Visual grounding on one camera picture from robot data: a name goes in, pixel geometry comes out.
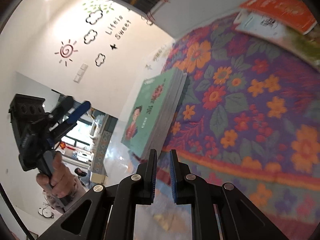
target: book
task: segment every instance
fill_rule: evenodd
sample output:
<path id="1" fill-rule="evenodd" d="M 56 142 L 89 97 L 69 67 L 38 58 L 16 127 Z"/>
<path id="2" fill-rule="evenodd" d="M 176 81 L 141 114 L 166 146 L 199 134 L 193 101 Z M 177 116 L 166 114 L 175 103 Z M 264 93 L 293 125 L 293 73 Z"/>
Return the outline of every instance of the book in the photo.
<path id="1" fill-rule="evenodd" d="M 241 8 L 268 15 L 296 31 L 307 34 L 316 25 L 316 19 L 301 0 L 248 0 Z"/>
<path id="2" fill-rule="evenodd" d="M 292 52 L 320 72 L 319 25 L 308 34 L 302 35 L 269 16 L 251 13 L 235 30 L 274 43 Z"/>
<path id="3" fill-rule="evenodd" d="M 185 80 L 172 68 L 143 81 L 121 140 L 137 157 L 147 159 L 151 149 L 161 153 Z"/>

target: screw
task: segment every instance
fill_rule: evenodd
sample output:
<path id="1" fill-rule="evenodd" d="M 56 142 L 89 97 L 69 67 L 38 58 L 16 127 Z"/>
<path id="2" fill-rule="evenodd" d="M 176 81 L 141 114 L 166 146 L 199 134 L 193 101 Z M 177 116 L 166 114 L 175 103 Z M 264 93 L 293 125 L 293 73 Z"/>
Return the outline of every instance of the screw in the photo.
<path id="1" fill-rule="evenodd" d="M 141 176 L 139 175 L 139 174 L 133 174 L 132 176 L 131 176 L 131 179 L 132 180 L 140 180 L 141 179 Z"/>
<path id="2" fill-rule="evenodd" d="M 233 186 L 232 183 L 226 183 L 226 184 L 224 185 L 224 188 L 225 188 L 226 190 L 233 190 L 233 189 L 235 188 L 235 186 Z"/>
<path id="3" fill-rule="evenodd" d="M 95 185 L 94 187 L 93 187 L 93 191 L 94 192 L 100 192 L 100 191 L 102 191 L 103 190 L 103 186 L 102 185 Z"/>
<path id="4" fill-rule="evenodd" d="M 194 174 L 188 174 L 188 175 L 186 175 L 186 179 L 187 180 L 195 180 L 196 179 L 196 176 L 194 175 Z"/>

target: black star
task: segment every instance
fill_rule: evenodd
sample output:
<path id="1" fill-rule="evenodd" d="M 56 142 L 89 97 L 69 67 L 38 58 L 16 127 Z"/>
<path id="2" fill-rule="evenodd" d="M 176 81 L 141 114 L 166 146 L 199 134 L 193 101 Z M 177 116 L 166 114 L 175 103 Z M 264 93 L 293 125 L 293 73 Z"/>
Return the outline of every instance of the black star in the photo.
<path id="1" fill-rule="evenodd" d="M 112 50 L 117 49 L 115 44 L 113 44 L 113 45 L 110 44 L 110 47 L 111 47 Z"/>

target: sleeve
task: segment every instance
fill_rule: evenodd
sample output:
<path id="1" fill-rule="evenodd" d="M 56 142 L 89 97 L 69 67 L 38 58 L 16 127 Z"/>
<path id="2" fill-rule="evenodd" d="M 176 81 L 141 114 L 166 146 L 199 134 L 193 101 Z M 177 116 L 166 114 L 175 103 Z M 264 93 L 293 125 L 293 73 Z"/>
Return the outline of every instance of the sleeve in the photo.
<path id="1" fill-rule="evenodd" d="M 65 207 L 65 211 L 67 211 L 78 199 L 80 199 L 84 194 L 86 193 L 86 190 L 84 187 L 81 185 L 80 180 L 78 177 L 74 176 L 74 190 L 71 192 L 71 199 L 72 201 Z M 61 206 L 56 201 L 56 196 L 52 195 L 50 193 L 46 193 L 47 195 L 47 200 L 55 210 L 59 211 L 60 213 L 64 213 L 63 209 Z"/>

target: person's hand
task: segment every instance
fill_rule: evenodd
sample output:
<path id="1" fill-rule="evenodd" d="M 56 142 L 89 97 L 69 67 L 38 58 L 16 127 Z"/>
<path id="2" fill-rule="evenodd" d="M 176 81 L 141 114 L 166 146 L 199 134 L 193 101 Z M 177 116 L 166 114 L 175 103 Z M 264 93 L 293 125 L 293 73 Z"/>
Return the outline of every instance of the person's hand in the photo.
<path id="1" fill-rule="evenodd" d="M 57 195 L 58 198 L 65 197 L 74 190 L 75 180 L 69 168 L 62 163 L 61 152 L 56 152 L 52 166 L 55 171 L 50 181 L 42 173 L 36 176 L 36 181 L 46 192 Z"/>

